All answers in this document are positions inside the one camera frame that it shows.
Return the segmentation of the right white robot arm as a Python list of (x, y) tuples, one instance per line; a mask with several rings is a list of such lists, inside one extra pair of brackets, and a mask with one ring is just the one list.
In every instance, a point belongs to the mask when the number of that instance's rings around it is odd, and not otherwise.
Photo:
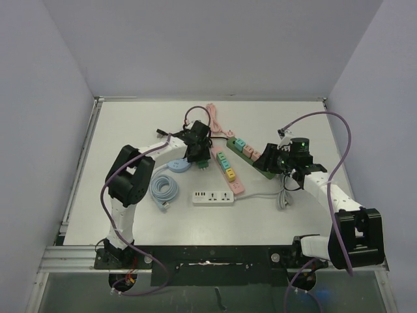
[(351, 270), (384, 262), (381, 214), (359, 204), (333, 183), (326, 168), (313, 161), (309, 139), (284, 137), (280, 144), (269, 143), (253, 167), (288, 175), (330, 212), (328, 236), (303, 235), (290, 250), (295, 265), (303, 267), (319, 258), (337, 269)]

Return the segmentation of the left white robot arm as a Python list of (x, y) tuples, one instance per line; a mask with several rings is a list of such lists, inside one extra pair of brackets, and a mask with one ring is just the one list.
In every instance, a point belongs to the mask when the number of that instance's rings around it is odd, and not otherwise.
[(201, 121), (184, 124), (172, 134), (158, 129), (164, 142), (135, 148), (121, 148), (100, 191), (100, 203), (110, 221), (104, 247), (96, 252), (95, 269), (127, 269), (142, 255), (145, 260), (160, 263), (152, 254), (134, 245), (133, 224), (137, 204), (151, 185), (155, 168), (176, 159), (188, 162), (208, 161), (211, 146), (210, 127)]

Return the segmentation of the pink USB charger plug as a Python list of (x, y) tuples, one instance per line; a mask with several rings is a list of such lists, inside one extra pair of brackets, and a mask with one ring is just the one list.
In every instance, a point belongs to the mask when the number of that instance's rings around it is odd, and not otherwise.
[(254, 151), (253, 153), (252, 153), (252, 155), (251, 155), (251, 160), (252, 161), (256, 161), (256, 160), (258, 160), (259, 159), (259, 157), (261, 156), (261, 153), (260, 152), (258, 152), (258, 151)]

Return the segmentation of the teal USB charger plug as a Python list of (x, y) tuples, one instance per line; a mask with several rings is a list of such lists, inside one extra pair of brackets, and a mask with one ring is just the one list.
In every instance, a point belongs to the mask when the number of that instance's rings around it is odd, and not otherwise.
[(228, 168), (230, 168), (230, 163), (227, 161), (227, 159), (224, 159), (220, 162), (221, 167), (224, 170), (227, 170)]

